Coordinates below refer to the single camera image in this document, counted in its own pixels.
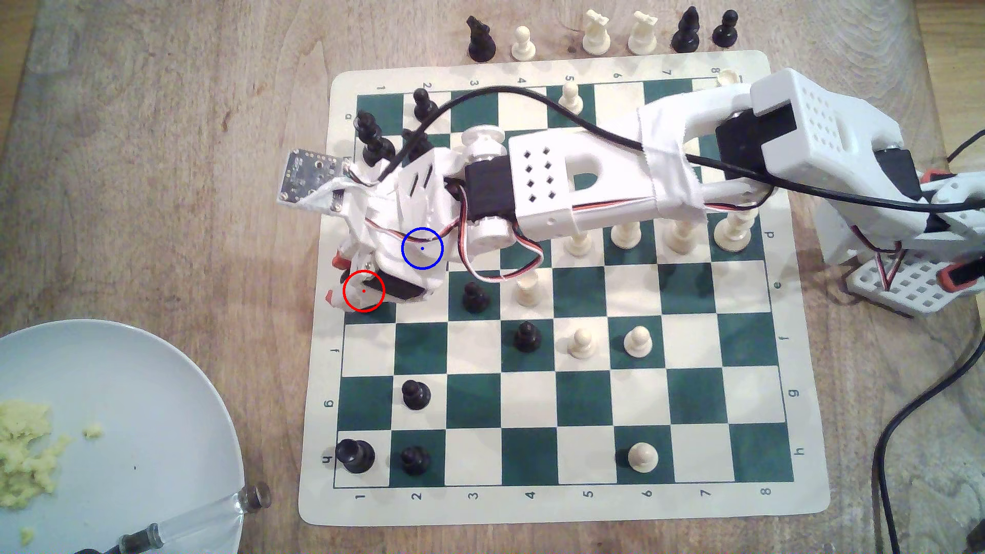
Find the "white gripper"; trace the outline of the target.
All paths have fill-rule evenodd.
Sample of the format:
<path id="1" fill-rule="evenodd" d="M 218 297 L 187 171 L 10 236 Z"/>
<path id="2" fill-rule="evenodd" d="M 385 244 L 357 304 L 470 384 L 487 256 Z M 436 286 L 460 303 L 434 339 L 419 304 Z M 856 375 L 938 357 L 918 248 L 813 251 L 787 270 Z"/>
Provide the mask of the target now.
<path id="1" fill-rule="evenodd" d="M 366 302 L 422 302 L 460 262 L 457 187 L 464 154 L 429 150 L 374 187 L 347 189 L 347 248 L 336 251 L 342 274 L 331 306 L 364 309 Z"/>

